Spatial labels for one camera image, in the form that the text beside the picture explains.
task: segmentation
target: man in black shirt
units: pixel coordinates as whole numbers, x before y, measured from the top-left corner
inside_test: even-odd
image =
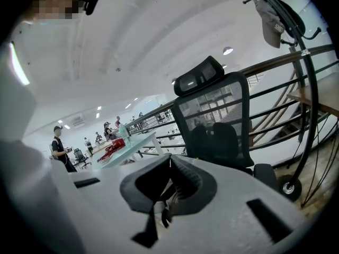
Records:
[[[60,140],[61,128],[59,126],[54,127],[54,139],[52,142],[53,156],[57,157],[58,160],[64,163],[68,172],[77,172],[75,167],[69,161],[67,151],[64,150],[64,146]]]

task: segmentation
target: black mesh chair back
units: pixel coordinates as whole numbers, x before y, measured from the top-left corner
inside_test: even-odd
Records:
[[[85,159],[85,156],[83,155],[83,153],[79,149],[74,150],[74,156],[78,161]]]
[[[225,75],[215,62],[209,57],[176,80],[179,97],[172,113],[189,157],[243,169],[254,164],[249,156],[247,81],[238,72]]]

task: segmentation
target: chair headrest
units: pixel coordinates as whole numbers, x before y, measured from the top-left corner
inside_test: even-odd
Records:
[[[193,93],[212,84],[224,74],[222,65],[212,56],[209,56],[195,68],[175,80],[174,93],[177,96]]]

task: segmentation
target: desk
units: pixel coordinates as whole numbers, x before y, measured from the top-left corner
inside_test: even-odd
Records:
[[[339,117],[339,73],[334,72],[318,80],[319,107],[322,112]],[[287,94],[287,98],[311,105],[309,86]]]
[[[108,157],[100,162],[98,162],[97,160],[104,156],[106,151],[102,150],[96,153],[92,157],[92,169],[100,170],[102,168],[113,167],[121,164],[129,157],[133,157],[134,161],[136,161],[136,158],[133,154],[151,141],[153,142],[154,147],[158,151],[159,155],[164,155],[164,152],[162,151],[157,139],[155,138],[155,133],[156,132],[131,136],[131,146],[126,145],[120,150],[114,152],[111,157]]]

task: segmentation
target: black cap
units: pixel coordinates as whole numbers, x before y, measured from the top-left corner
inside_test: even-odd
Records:
[[[53,131],[55,132],[55,130],[58,130],[58,129],[61,129],[61,127],[60,126],[55,126]]]

